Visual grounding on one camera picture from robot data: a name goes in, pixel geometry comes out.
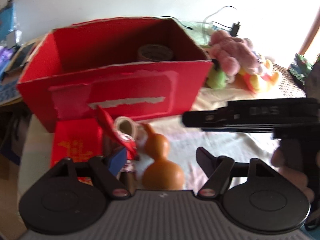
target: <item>orange gourd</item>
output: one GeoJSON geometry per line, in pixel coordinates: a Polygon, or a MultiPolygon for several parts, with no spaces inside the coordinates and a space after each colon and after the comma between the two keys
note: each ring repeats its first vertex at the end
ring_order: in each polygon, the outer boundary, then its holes
{"type": "Polygon", "coordinates": [[[167,159],[169,141],[164,135],[155,133],[150,124],[143,126],[148,134],[144,150],[155,160],[143,173],[143,186],[149,190],[182,190],[185,182],[183,170],[167,159]]]}

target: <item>cardboard box on floor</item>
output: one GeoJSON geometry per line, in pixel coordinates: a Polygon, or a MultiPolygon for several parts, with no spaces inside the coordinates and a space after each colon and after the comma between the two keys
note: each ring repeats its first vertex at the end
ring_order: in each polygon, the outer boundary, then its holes
{"type": "Polygon", "coordinates": [[[211,60],[172,19],[114,18],[55,29],[18,82],[23,100],[50,132],[56,121],[92,118],[96,105],[133,120],[188,111],[211,60]],[[138,62],[138,49],[162,44],[172,61],[138,62]]]}

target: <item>pink stuffed animal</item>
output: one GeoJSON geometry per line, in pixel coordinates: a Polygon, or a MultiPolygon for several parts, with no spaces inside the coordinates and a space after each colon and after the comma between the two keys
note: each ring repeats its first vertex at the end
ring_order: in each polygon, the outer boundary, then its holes
{"type": "Polygon", "coordinates": [[[234,76],[239,72],[240,67],[249,74],[256,74],[260,63],[252,53],[252,44],[246,40],[231,37],[226,31],[216,31],[211,35],[209,45],[211,58],[219,61],[221,69],[229,76],[229,83],[233,82],[234,76]]]}

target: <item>white wall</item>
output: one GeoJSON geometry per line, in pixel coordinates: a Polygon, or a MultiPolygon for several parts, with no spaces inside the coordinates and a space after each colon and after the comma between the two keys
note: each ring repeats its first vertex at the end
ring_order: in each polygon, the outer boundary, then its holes
{"type": "Polygon", "coordinates": [[[241,22],[240,35],[253,40],[265,55],[286,66],[299,50],[320,6],[320,0],[15,0],[23,40],[52,28],[95,18],[170,15],[202,21],[224,5],[231,8],[212,17],[231,25],[241,22]]]}

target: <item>red cardboard box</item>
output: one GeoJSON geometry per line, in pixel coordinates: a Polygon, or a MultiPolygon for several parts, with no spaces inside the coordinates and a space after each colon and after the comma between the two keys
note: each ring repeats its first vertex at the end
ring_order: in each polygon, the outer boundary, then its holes
{"type": "Polygon", "coordinates": [[[103,154],[102,128],[95,118],[57,122],[50,167],[65,157],[86,162],[96,155],[103,154]]]}
{"type": "Polygon", "coordinates": [[[18,90],[49,132],[58,120],[142,120],[188,111],[211,60],[171,19],[114,18],[55,29],[24,69],[18,90]],[[162,44],[172,61],[138,62],[138,49],[162,44]]]}

